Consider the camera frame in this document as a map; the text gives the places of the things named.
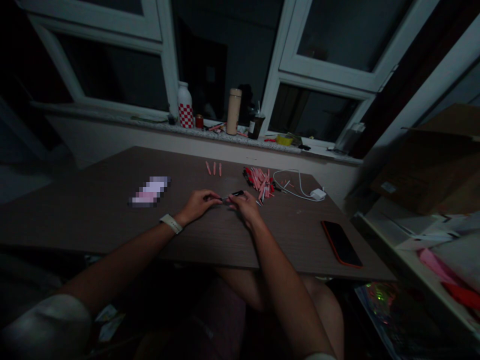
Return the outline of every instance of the black pen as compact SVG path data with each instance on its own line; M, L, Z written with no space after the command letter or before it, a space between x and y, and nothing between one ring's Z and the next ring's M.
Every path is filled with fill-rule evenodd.
M237 192L232 192L231 195L233 196L239 196L239 195L243 195L244 194L244 191L243 190L240 190L240 191L237 191ZM225 196L225 197L221 197L220 200L226 200L229 198L230 195L228 196Z

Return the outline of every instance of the person's left hand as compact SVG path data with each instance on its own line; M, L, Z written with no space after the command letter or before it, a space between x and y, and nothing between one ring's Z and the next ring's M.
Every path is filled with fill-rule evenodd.
M186 205L174 218L184 228L201 217L212 205L221 203L222 201L217 193L207 189L195 190L191 193Z

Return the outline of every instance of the white watch strap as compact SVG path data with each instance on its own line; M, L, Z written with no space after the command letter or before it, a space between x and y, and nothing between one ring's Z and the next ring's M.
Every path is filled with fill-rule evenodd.
M160 218L160 221L171 227L175 234L178 234L184 229L179 225L178 222L175 221L173 217L170 216L170 214L165 214L163 217Z

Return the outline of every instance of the person's hand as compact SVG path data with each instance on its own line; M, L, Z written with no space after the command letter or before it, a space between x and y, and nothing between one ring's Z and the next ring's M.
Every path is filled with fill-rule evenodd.
M221 204L220 196L207 189L195 190L183 209L174 216L176 222L184 228L201 217L212 205Z
M243 220L249 229L252 229L252 225L257 221L262 220L256 199L248 191L244 191L243 196L230 195L227 201L232 203L229 206L230 208L237 210L242 214Z

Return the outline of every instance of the cardboard box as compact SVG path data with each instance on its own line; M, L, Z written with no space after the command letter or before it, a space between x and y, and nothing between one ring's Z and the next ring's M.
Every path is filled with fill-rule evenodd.
M480 108L454 104L408 132L370 188L422 215L480 210Z

